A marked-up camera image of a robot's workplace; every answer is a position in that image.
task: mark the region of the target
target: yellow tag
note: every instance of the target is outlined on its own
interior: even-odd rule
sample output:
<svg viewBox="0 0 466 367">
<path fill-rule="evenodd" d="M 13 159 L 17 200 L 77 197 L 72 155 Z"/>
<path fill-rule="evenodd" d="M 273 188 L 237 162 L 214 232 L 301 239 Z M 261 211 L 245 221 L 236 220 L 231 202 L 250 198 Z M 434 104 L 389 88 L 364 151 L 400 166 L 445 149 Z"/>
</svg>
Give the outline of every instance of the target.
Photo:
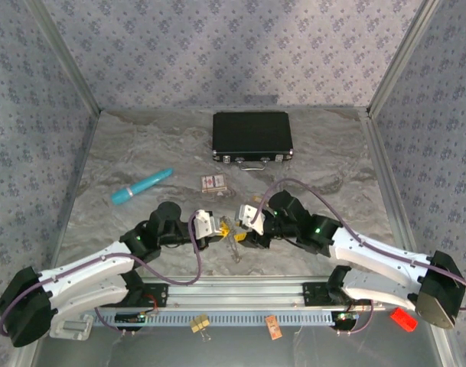
<svg viewBox="0 0 466 367">
<path fill-rule="evenodd" d="M 220 235 L 226 237 L 230 232 L 230 227 L 225 222 L 220 223 Z"/>
<path fill-rule="evenodd" d="M 203 330 L 209 325 L 210 325 L 210 321 L 205 313 L 201 314 L 200 316 L 195 317 L 190 322 L 190 328 L 192 329 L 192 333 L 196 333 L 197 331 Z"/>
<path fill-rule="evenodd" d="M 237 235 L 234 235 L 234 239 L 238 242 L 244 241 L 246 238 L 246 233 L 239 233 Z"/>
</svg>

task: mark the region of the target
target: white arm segment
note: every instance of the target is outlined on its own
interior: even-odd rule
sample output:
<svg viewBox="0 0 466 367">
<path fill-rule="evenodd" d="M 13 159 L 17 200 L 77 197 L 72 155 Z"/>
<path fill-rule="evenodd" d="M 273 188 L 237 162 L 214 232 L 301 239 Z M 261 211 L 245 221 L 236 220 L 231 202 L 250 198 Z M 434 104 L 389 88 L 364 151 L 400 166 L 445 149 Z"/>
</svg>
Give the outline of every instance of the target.
<svg viewBox="0 0 466 367">
<path fill-rule="evenodd" d="M 263 235 L 263 221 L 265 220 L 265 214 L 260 213 L 258 218 L 254 223 L 252 222 L 253 217 L 255 216 L 257 208 L 251 205 L 242 205 L 236 212 L 236 220 L 239 220 L 241 226 L 251 228 L 255 232 Z"/>
<path fill-rule="evenodd" d="M 220 223 L 205 210 L 198 210 L 194 219 L 195 238 L 202 239 L 212 235 L 220 235 Z"/>
<path fill-rule="evenodd" d="M 408 294 L 417 294 L 419 285 L 406 287 L 380 274 L 352 269 L 345 275 L 341 289 L 354 300 L 374 300 L 414 311 L 415 305 L 408 299 Z"/>
<path fill-rule="evenodd" d="M 127 245 L 125 245 L 125 243 L 115 241 L 113 244 L 103 249 L 102 251 L 96 252 L 90 256 L 86 256 L 85 258 L 81 258 L 80 260 L 72 262 L 71 264 L 42 271 L 41 276 L 39 277 L 39 281 L 53 278 L 54 276 L 71 268 L 75 268 L 76 266 L 81 265 L 89 260 L 94 258 L 101 258 L 114 252 L 124 252 L 126 254 L 130 254 L 130 250 Z M 71 275 L 60 279 L 57 283 L 48 283 L 43 286 L 43 289 L 46 292 L 52 293 L 52 297 L 50 298 L 51 308 L 59 308 L 60 306 L 68 303 L 69 300 L 73 300 L 79 294 L 85 294 L 88 288 L 93 284 L 103 281 L 104 279 L 110 278 L 114 275 L 124 274 L 128 271 L 131 271 L 133 265 L 134 260 L 131 258 L 108 258 L 105 261 L 99 261 L 87 268 L 75 271 Z"/>
<path fill-rule="evenodd" d="M 125 286 L 124 279 L 120 275 L 116 275 L 88 287 L 85 293 L 71 298 L 71 301 L 57 309 L 57 314 L 51 320 L 51 327 L 73 315 L 92 310 L 95 307 L 120 302 L 129 292 Z"/>
<path fill-rule="evenodd" d="M 416 254 L 414 252 L 405 251 L 391 245 L 386 245 L 382 242 L 376 241 L 375 239 L 369 239 L 364 235 L 359 234 L 358 236 L 361 237 L 362 240 L 367 241 L 371 245 L 374 245 L 386 252 L 390 252 L 394 255 L 399 255 L 410 260 L 430 264 L 430 261 L 427 260 L 427 255 L 425 254 Z M 418 282 L 418 277 L 425 277 L 427 272 L 427 269 L 425 268 L 412 266 L 405 262 L 389 258 L 385 255 L 380 255 L 377 252 L 360 245 L 345 228 L 337 229 L 332 239 L 334 243 L 329 246 L 332 259 L 345 260 L 353 264 L 363 266 L 364 268 L 388 277 L 405 287 L 418 287 L 419 289 L 421 284 Z"/>
</svg>

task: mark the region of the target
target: marbled gray mat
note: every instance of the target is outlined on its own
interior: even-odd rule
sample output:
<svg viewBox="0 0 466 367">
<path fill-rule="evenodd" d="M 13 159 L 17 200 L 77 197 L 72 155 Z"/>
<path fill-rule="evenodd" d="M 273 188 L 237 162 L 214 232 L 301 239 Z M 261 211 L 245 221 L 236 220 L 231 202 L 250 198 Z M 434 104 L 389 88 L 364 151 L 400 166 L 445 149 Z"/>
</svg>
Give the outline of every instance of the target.
<svg viewBox="0 0 466 367">
<path fill-rule="evenodd" d="M 274 181 L 294 177 L 324 193 L 359 232 L 393 244 L 386 211 L 356 110 L 288 111 L 295 155 L 264 171 L 240 171 L 211 158 L 212 112 L 102 112 L 71 213 L 58 264 L 89 255 L 147 219 L 165 200 L 178 203 L 187 220 L 194 209 L 233 217 L 236 208 L 262 195 Z M 114 206 L 112 193 L 165 169 L 174 174 L 159 185 Z M 202 193 L 200 176 L 224 173 L 228 191 Z M 286 184 L 312 213 L 329 212 L 310 193 Z M 269 251 L 238 246 L 236 263 L 226 241 L 201 253 L 206 275 L 329 275 L 333 265 L 286 242 Z M 191 245 L 163 248 L 151 266 L 166 275 L 195 274 Z"/>
</svg>

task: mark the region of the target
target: black briefcase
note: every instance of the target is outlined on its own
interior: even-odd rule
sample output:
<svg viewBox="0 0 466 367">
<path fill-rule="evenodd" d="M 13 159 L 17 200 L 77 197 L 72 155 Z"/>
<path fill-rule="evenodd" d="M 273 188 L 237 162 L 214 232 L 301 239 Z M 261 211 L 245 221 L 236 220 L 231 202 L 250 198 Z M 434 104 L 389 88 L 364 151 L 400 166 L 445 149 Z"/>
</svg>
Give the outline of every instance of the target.
<svg viewBox="0 0 466 367">
<path fill-rule="evenodd" d="M 291 126 L 285 112 L 218 112 L 213 116 L 212 157 L 242 169 L 264 169 L 269 161 L 292 159 Z M 245 168 L 243 162 L 262 162 Z"/>
</svg>

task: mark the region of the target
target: briefcase handle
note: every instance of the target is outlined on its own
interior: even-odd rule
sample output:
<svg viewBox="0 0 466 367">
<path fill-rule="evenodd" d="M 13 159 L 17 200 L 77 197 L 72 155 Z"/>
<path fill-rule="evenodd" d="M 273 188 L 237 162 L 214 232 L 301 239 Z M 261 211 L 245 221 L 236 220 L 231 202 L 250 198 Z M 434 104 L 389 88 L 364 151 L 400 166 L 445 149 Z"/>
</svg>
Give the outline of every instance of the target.
<svg viewBox="0 0 466 367">
<path fill-rule="evenodd" d="M 242 171 L 263 171 L 266 168 L 266 164 L 270 161 L 270 158 L 261 158 L 261 161 L 263 163 L 263 167 L 244 167 L 243 163 L 244 160 L 241 158 L 237 158 L 236 162 L 240 166 L 240 170 Z"/>
</svg>

